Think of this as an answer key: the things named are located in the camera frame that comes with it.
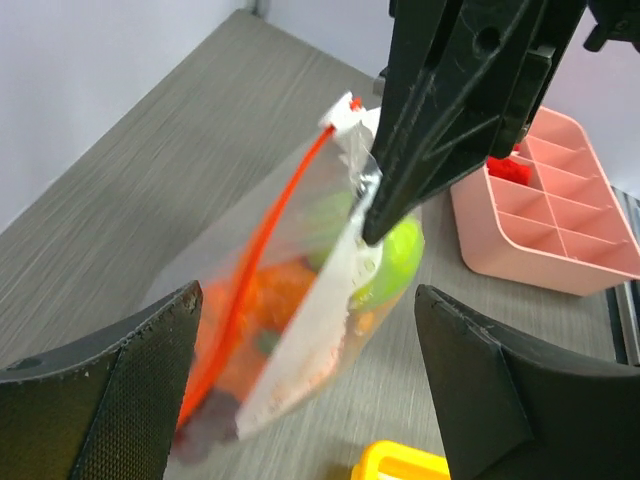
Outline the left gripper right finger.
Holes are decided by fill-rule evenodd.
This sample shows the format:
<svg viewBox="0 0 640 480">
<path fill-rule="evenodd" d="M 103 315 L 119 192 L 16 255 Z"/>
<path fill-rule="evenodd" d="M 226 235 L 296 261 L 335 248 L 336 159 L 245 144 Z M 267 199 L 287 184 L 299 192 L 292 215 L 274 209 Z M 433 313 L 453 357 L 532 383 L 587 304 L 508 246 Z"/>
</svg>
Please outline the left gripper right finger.
<svg viewBox="0 0 640 480">
<path fill-rule="evenodd" d="M 427 285 L 415 319 L 454 479 L 636 479 L 639 370 L 560 348 Z"/>
</svg>

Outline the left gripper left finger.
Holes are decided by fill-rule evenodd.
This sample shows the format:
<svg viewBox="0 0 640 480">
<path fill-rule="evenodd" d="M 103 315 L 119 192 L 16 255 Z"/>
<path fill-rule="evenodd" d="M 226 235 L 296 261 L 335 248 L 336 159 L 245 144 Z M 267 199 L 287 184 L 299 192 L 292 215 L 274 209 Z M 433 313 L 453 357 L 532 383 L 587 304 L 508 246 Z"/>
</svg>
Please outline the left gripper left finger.
<svg viewBox="0 0 640 480">
<path fill-rule="evenodd" d="M 1 371 L 4 479 L 160 479 L 191 367 L 202 291 Z"/>
</svg>

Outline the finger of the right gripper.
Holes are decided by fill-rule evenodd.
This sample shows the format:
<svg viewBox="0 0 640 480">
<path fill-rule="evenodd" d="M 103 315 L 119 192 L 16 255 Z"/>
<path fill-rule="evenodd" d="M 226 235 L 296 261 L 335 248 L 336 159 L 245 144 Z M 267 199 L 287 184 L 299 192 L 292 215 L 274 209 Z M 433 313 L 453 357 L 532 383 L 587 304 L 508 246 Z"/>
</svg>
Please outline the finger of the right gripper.
<svg viewBox="0 0 640 480">
<path fill-rule="evenodd" d="M 581 1 L 393 1 L 378 131 L 378 243 L 414 207 L 508 155 L 541 104 Z"/>
</svg>

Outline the clear zip top bag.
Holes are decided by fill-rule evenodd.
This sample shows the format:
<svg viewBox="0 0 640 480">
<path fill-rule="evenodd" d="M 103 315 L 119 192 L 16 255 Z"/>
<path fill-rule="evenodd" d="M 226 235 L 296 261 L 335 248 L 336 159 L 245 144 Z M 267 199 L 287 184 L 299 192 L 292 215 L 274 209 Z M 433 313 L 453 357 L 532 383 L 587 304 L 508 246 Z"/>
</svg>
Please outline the clear zip top bag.
<svg viewBox="0 0 640 480">
<path fill-rule="evenodd" d="M 230 208 L 177 260 L 203 301 L 172 456 L 205 459 L 316 395 L 348 368 L 413 281 L 425 249 L 407 214 L 368 245 L 382 175 L 380 112 L 351 93 L 319 135 Z"/>
</svg>

